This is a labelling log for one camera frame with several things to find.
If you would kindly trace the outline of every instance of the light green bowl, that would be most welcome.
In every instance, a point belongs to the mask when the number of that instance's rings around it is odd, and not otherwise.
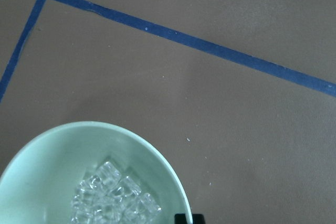
[[[156,223],[192,215],[181,182],[167,160],[138,135],[101,122],[53,128],[30,141],[0,178],[0,218],[6,224],[66,224],[74,188],[85,172],[112,160],[162,207]]]

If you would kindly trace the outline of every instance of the blue line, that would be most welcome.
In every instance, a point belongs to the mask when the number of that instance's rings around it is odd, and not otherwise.
[[[36,0],[35,5],[32,12],[30,13],[30,16],[28,17],[28,20],[26,22],[26,25],[21,33],[21,36],[15,46],[14,52],[9,59],[9,62],[6,66],[5,72],[2,75],[2,78],[0,80],[0,103],[2,101],[2,98],[4,97],[4,94],[6,92],[6,89],[8,87],[9,81],[12,78],[12,75],[14,73],[14,70],[16,68],[16,65],[19,61],[21,51],[23,49],[23,46],[25,44],[25,41],[27,37],[29,36],[30,31],[34,27],[37,18],[42,10],[42,7],[44,5],[46,0]]]
[[[169,29],[155,23],[130,16],[117,10],[108,9],[100,5],[96,5],[86,0],[55,0],[82,10],[97,13],[105,18],[116,22],[131,26],[133,28],[151,33],[174,42],[195,48],[211,55],[221,57],[226,60],[259,70],[264,73],[271,74],[278,78],[282,78],[299,85],[314,89],[325,94],[336,97],[336,84],[328,82],[305,73],[301,73],[281,65],[265,61],[242,52],[234,51],[227,47],[223,47],[212,42],[199,39],[188,34],[181,33],[176,30]]]

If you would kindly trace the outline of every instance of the pile of clear cubes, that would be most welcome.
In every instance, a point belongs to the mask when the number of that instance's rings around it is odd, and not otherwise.
[[[76,188],[70,224],[150,224],[161,212],[152,195],[105,162]]]

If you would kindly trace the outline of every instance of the blue painter's tape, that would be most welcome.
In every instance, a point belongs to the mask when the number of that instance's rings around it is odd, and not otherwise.
[[[325,94],[336,97],[336,84],[325,80],[301,73],[272,62],[262,60],[242,52],[234,51],[227,47],[223,47],[212,42],[193,37],[188,34],[181,33],[176,30],[169,29],[155,23],[130,16],[117,10],[108,9],[100,5],[96,5],[86,0],[55,0],[82,10],[97,13],[105,18],[116,22],[131,26],[133,28],[151,33],[174,42],[195,48],[211,55],[221,57],[226,60],[259,70],[264,73],[271,74],[278,78],[288,80],[299,85],[314,89]]]
[[[30,13],[30,16],[28,17],[28,20],[26,22],[26,25],[21,33],[21,36],[15,46],[14,52],[9,59],[9,62],[7,64],[7,67],[5,69],[4,74],[2,75],[2,78],[0,80],[0,102],[6,92],[7,86],[9,84],[9,81],[14,73],[15,67],[19,61],[21,51],[23,49],[23,46],[25,44],[26,39],[29,36],[30,31],[36,24],[37,18],[42,10],[42,7],[44,5],[46,0],[36,0],[35,5],[32,12]]]

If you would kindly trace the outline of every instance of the bowl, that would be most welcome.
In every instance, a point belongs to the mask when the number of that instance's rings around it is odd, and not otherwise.
[[[155,223],[174,223],[174,215],[192,214],[173,168],[150,143],[122,127],[75,122],[55,127],[31,140],[0,178],[2,223],[68,223],[70,202],[84,174],[113,161],[161,206]]]

